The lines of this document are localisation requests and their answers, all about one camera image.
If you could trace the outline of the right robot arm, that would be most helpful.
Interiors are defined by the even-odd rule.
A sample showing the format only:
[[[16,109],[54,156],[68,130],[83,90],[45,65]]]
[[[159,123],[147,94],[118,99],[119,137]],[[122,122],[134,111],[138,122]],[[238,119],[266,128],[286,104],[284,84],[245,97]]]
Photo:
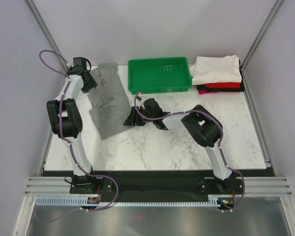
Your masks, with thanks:
[[[186,112],[170,113],[163,111],[155,99],[150,98],[143,102],[143,106],[131,108],[124,125],[144,126],[148,122],[164,131],[185,128],[193,140],[206,150],[212,164],[216,190],[225,194],[233,188],[235,176],[221,148],[223,126],[202,105]]]

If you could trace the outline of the grey t-shirt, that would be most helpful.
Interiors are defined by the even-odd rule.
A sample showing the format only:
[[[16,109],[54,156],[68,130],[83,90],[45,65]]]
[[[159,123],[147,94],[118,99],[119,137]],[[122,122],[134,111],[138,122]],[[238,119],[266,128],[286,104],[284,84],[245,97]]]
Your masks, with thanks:
[[[131,106],[118,75],[118,65],[102,63],[90,74],[97,86],[88,93],[92,106],[89,114],[101,139],[129,130],[124,122],[130,115]]]

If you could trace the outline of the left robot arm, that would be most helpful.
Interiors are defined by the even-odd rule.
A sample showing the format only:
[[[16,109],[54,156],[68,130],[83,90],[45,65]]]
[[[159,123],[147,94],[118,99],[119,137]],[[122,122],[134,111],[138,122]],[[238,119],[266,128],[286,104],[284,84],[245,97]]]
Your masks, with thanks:
[[[70,194],[97,194],[98,181],[92,177],[90,164],[82,143],[83,121],[76,104],[79,92],[87,93],[97,83],[90,74],[88,59],[77,57],[65,74],[65,83],[59,95],[48,101],[47,112],[52,132],[64,142],[70,155],[73,174]]]

